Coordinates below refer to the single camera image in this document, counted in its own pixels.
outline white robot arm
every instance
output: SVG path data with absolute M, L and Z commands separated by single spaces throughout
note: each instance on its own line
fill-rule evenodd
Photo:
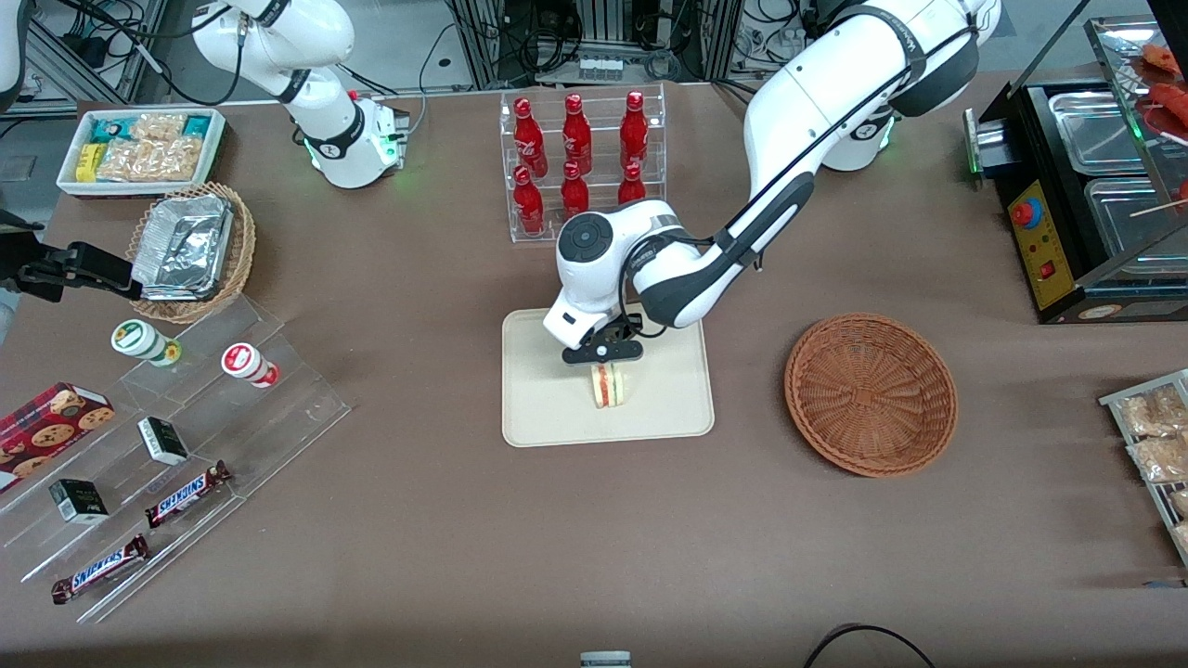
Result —
M 215 67 L 241 74 L 279 100 L 305 134 L 314 166 L 340 188 L 360 188 L 403 165 L 407 116 L 353 100 L 330 70 L 354 48 L 355 30 L 334 0 L 233 0 L 198 7 L 194 33 Z
M 704 317 L 801 212 L 839 144 L 847 155 L 838 162 L 865 166 L 883 134 L 862 126 L 880 109 L 921 115 L 965 90 L 978 69 L 978 46 L 1000 14 L 1000 0 L 845 5 L 833 27 L 751 100 L 744 127 L 751 200 L 712 240 L 695 240 L 659 200 L 570 219 L 557 240 L 562 291 L 544 320 L 558 341 L 582 351 L 567 361 L 631 358 L 598 336 L 621 323 L 625 279 L 659 324 L 688 327 Z

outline red switch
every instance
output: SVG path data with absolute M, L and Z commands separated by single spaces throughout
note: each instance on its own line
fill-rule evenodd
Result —
M 1022 202 L 1011 210 L 1011 222 L 1023 227 L 1035 218 L 1035 209 L 1028 202 Z

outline stainless steel tray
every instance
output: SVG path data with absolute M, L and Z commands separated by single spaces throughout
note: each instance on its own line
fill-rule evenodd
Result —
M 1163 213 L 1130 218 L 1130 214 L 1158 206 L 1150 178 L 1098 178 L 1085 187 L 1098 232 L 1111 256 L 1133 251 L 1167 233 L 1169 218 Z M 1124 267 L 1127 273 L 1188 273 L 1188 228 L 1168 237 L 1158 246 L 1135 258 Z
M 1145 174 L 1113 94 L 1062 93 L 1054 95 L 1048 106 L 1073 169 L 1086 176 Z

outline small cup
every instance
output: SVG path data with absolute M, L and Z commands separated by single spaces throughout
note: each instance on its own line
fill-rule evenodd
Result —
M 247 380 L 255 387 L 268 387 L 280 378 L 277 365 L 264 359 L 251 344 L 235 344 L 223 352 L 222 367 L 228 376 Z
M 153 366 L 169 366 L 182 359 L 182 345 L 157 332 L 143 320 L 126 320 L 112 332 L 112 347 Z

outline snack box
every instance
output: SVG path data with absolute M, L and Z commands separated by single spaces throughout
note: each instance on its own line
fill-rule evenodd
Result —
M 75 175 L 78 166 L 78 158 L 83 146 L 91 141 L 95 125 L 105 121 L 126 119 L 145 113 L 162 114 L 187 114 L 190 116 L 209 116 L 210 125 L 202 140 L 202 152 L 198 155 L 198 166 L 194 170 L 190 181 L 159 181 L 146 183 L 112 183 L 112 182 L 82 182 Z M 70 149 L 65 159 L 62 160 L 62 169 L 58 170 L 58 188 L 68 195 L 74 195 L 81 200 L 95 198 L 131 198 L 131 197 L 156 197 L 165 193 L 172 193 L 183 188 L 202 185 L 208 181 L 214 170 L 215 158 L 219 153 L 219 144 L 222 140 L 223 128 L 227 121 L 217 109 L 208 107 L 137 107 L 124 109 L 102 109 L 87 112 L 78 120 L 75 128 L 74 139 L 70 140 Z
M 107 397 L 56 383 L 0 418 L 0 493 L 114 416 Z

